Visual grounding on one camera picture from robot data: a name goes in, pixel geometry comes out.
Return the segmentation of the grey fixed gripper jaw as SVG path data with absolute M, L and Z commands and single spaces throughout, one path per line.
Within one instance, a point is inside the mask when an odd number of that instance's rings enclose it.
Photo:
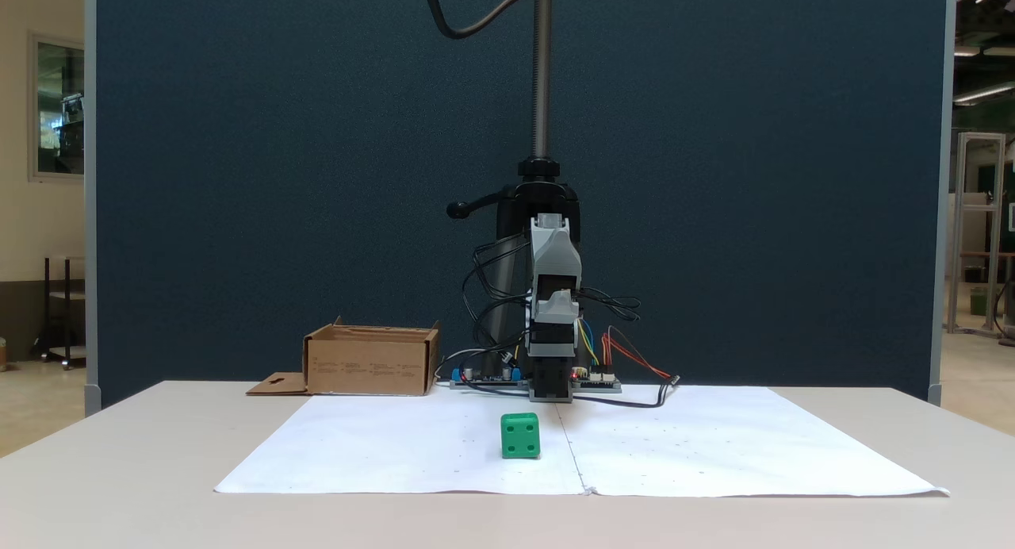
M 579 318 L 579 303 L 576 302 L 572 290 L 552 292 L 548 298 L 537 296 L 538 324 L 573 325 Z

